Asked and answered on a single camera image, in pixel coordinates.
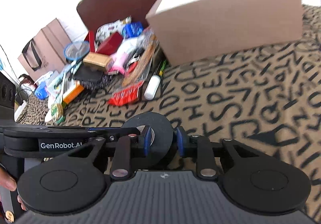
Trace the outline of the person's left hand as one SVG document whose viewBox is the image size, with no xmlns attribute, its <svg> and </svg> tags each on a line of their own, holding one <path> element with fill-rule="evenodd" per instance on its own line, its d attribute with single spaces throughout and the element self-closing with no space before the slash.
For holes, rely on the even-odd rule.
<svg viewBox="0 0 321 224">
<path fill-rule="evenodd" d="M 14 178 L 12 178 L 11 175 L 9 175 L 7 173 L 7 171 L 3 167 L 1 167 L 1 177 L 0 178 L 1 178 L 1 188 L 4 188 L 5 190 L 11 191 L 11 192 L 16 191 L 16 189 L 17 189 L 16 181 L 14 180 Z M 5 199 L 1 195 L 1 203 L 2 203 L 2 205 L 4 203 L 3 201 L 5 201 Z M 17 201 L 19 202 L 21 208 L 24 211 L 27 211 L 27 208 L 25 207 L 25 205 L 22 202 L 21 197 L 19 195 L 17 196 Z"/>
</svg>

